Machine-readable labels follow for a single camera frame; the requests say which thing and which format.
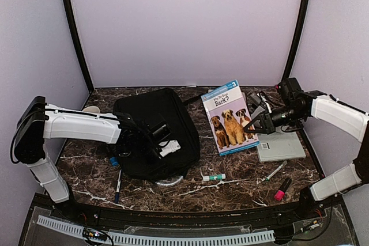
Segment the black student bag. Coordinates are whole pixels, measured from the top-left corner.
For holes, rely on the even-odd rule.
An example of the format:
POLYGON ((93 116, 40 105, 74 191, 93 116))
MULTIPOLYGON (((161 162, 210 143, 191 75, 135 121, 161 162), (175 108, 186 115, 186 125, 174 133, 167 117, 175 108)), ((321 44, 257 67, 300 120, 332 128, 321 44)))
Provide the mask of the black student bag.
POLYGON ((155 183, 186 176, 199 160, 198 131, 173 89, 121 98, 113 114, 121 128, 113 150, 128 177, 155 183))

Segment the dog picture book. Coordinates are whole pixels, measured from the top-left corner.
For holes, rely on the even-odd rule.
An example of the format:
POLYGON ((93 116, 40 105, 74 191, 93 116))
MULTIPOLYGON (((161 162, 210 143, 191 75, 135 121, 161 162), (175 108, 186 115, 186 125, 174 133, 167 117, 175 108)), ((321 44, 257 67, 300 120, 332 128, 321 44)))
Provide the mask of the dog picture book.
POLYGON ((237 80, 230 81, 201 96, 220 156, 256 147, 255 133, 244 128, 251 122, 246 100, 237 80))

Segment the grey shrink-wrapped notebook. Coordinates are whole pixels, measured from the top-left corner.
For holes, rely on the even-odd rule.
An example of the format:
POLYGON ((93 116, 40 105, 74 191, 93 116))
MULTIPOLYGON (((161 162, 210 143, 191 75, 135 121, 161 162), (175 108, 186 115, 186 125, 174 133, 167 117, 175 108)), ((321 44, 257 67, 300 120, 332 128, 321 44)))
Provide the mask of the grey shrink-wrapped notebook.
POLYGON ((306 153, 296 133, 259 134, 257 146, 259 162, 284 161, 306 158, 306 153))

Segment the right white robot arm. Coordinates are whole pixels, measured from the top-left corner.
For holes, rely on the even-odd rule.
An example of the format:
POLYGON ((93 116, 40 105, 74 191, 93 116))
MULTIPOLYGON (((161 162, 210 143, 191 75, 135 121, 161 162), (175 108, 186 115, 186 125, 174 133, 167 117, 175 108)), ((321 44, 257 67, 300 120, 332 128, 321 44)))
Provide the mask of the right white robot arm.
POLYGON ((303 188, 294 214, 307 219, 325 200, 333 199, 368 184, 368 112, 355 108, 332 94, 319 90, 306 92, 295 77, 276 86, 284 105, 254 116, 243 129, 247 133, 269 135, 293 124, 301 127, 308 118, 327 123, 360 143, 357 156, 348 165, 303 188))

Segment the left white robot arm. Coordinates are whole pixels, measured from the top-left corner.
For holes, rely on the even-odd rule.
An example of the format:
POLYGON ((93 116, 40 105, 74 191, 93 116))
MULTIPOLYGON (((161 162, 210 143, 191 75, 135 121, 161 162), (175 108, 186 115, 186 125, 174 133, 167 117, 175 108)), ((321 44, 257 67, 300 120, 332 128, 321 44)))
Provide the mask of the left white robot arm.
POLYGON ((10 145, 12 163, 23 163, 59 204, 58 210, 69 221, 81 216, 81 207, 73 202, 73 193, 48 156, 45 139, 71 138, 103 142, 115 147, 117 158, 138 156, 154 162, 180 150, 177 140, 168 137, 166 122, 150 128, 136 123, 127 113, 92 113, 57 107, 35 97, 17 123, 10 145))

